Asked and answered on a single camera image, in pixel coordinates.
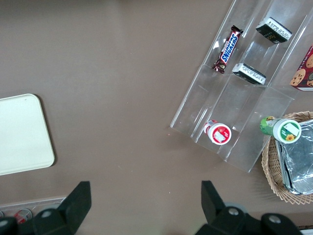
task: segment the cookie box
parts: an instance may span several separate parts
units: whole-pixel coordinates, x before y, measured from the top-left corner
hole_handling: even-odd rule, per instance
[[[313,44],[293,76],[290,85],[301,91],[313,91]]]

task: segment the white cutting board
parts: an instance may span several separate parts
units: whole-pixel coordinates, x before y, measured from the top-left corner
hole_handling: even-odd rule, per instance
[[[0,175],[51,166],[54,154],[39,99],[0,99]]]

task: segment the clear acrylic organizer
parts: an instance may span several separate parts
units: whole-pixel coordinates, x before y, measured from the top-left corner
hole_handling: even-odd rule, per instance
[[[171,127],[250,172],[269,140],[259,130],[261,119],[269,115],[280,118],[298,94],[289,83],[313,43],[312,6],[312,0],[234,0]],[[292,37],[280,44],[266,39],[255,29],[265,17],[276,19]],[[233,25],[244,32],[221,74],[211,68]],[[234,75],[237,63],[264,74],[265,85],[255,86]],[[204,124],[213,119],[232,129],[227,144],[215,145],[203,132]]]

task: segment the candy bar wrapper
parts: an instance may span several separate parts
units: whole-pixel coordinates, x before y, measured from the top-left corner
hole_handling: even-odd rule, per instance
[[[215,71],[218,71],[220,73],[225,72],[226,65],[228,63],[228,60],[230,56],[232,55],[235,46],[240,38],[240,35],[243,33],[243,31],[236,26],[232,26],[231,33],[227,40],[224,43],[223,49],[219,55],[218,60],[213,65],[212,69]]]

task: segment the woven basket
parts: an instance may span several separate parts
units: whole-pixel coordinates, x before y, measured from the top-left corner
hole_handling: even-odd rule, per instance
[[[298,122],[308,121],[313,119],[313,112],[306,111],[288,114],[284,118]],[[270,138],[262,152],[262,167],[271,189],[281,200],[298,205],[313,202],[313,194],[294,195],[284,187],[274,137]]]

